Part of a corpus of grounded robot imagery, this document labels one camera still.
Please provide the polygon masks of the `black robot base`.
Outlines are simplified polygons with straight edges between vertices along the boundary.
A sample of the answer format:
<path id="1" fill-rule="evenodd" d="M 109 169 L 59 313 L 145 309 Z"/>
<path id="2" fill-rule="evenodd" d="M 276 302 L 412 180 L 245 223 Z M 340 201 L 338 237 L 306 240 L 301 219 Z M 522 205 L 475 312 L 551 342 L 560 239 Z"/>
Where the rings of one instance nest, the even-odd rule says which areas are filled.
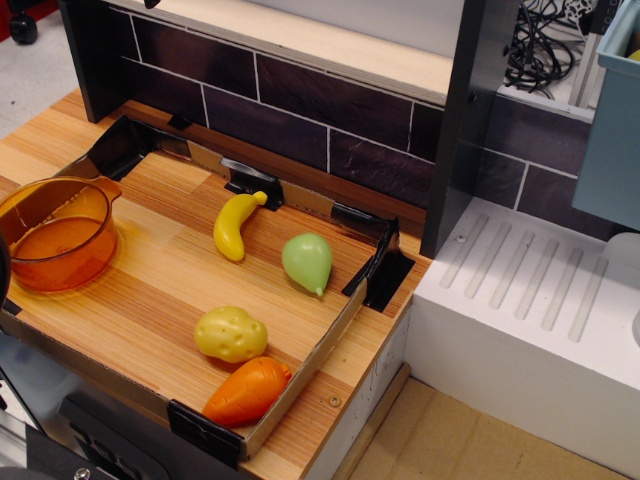
<path id="1" fill-rule="evenodd" d="M 1 398 L 8 396 L 38 431 L 118 479 L 178 477 L 164 431 L 117 400 L 82 390 L 28 400 L 3 384 Z"/>

